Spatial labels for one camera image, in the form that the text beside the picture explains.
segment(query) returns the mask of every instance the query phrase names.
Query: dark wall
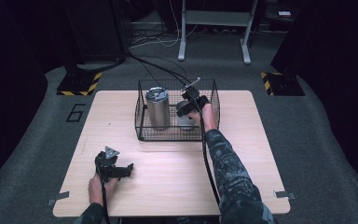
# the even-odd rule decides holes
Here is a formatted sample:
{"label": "dark wall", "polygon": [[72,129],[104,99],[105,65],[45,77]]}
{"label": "dark wall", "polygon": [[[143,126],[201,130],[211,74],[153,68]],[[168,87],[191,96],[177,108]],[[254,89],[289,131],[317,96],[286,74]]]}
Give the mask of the dark wall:
{"label": "dark wall", "polygon": [[0,168],[44,99],[47,80],[19,25],[0,0]]}
{"label": "dark wall", "polygon": [[324,104],[333,134],[358,173],[358,1],[314,0],[303,10],[272,65],[284,72],[297,63],[297,74]]}

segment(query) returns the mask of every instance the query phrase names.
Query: camouflage sleeve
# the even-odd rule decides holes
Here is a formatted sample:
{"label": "camouflage sleeve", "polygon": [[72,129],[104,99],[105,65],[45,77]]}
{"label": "camouflage sleeve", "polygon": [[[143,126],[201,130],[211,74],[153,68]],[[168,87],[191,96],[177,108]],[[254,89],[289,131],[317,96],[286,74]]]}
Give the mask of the camouflage sleeve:
{"label": "camouflage sleeve", "polygon": [[74,222],[75,224],[101,224],[103,221],[103,206],[92,203]]}
{"label": "camouflage sleeve", "polygon": [[220,223],[276,223],[225,136],[217,130],[210,130],[206,133],[206,142],[220,195]]}

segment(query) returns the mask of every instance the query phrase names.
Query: thermos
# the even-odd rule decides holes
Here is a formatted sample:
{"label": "thermos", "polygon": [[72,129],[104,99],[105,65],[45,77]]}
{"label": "thermos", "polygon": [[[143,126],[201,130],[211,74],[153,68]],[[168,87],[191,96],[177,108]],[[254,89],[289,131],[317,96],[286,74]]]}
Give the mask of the thermos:
{"label": "thermos", "polygon": [[146,101],[151,126],[157,130],[170,127],[171,116],[168,91],[161,87],[151,88],[146,92]]}

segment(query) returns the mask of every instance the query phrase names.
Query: wooden table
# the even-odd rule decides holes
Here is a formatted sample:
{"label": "wooden table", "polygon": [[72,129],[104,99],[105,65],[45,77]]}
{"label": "wooden table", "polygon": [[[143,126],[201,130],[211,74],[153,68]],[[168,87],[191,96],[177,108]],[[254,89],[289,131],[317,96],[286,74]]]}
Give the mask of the wooden table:
{"label": "wooden table", "polygon": [[[255,101],[249,91],[219,91],[220,130],[238,153],[263,202],[273,214],[289,212],[280,174]],[[94,159],[105,146],[120,152],[116,165],[134,163],[108,204],[111,217],[219,215],[201,142],[141,142],[134,128],[137,91],[98,91],[62,183],[69,198],[58,200],[56,217],[78,217],[89,205]]]}

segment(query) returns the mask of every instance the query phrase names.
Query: black wire basket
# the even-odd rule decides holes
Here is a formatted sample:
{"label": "black wire basket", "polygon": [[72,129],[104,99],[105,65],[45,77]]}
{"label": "black wire basket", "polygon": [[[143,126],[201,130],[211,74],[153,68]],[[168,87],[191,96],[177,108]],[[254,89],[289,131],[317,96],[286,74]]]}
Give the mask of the black wire basket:
{"label": "black wire basket", "polygon": [[[178,79],[143,79],[138,83],[138,101],[135,108],[135,131],[140,141],[201,141],[200,126],[181,126],[178,124],[176,115],[176,105],[185,99],[182,97],[181,89],[184,84],[188,85],[185,80]],[[152,88],[161,87],[167,89],[169,97],[170,125],[153,126],[147,109],[146,93]],[[220,121],[220,103],[217,94],[216,83],[213,79],[201,79],[194,86],[208,98],[214,108],[216,123]]]}

